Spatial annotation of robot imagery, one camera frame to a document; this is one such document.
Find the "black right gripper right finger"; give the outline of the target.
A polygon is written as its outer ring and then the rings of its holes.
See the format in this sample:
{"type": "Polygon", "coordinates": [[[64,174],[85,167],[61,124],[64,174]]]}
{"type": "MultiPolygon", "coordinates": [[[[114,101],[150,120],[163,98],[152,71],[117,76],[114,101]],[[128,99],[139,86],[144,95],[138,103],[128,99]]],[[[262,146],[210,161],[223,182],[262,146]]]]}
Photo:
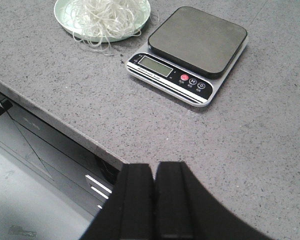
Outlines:
{"type": "Polygon", "coordinates": [[[155,177],[157,240],[267,240],[200,183],[185,162],[161,162],[155,177]]]}

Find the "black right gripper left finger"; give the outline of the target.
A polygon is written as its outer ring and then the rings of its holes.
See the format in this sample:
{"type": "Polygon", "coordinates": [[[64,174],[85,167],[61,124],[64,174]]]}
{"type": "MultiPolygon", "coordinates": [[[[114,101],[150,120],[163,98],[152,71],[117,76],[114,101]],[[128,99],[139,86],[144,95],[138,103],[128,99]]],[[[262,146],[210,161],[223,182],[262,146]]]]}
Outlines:
{"type": "Polygon", "coordinates": [[[145,163],[123,165],[112,194],[91,222],[84,240],[152,240],[154,180],[145,163]]]}

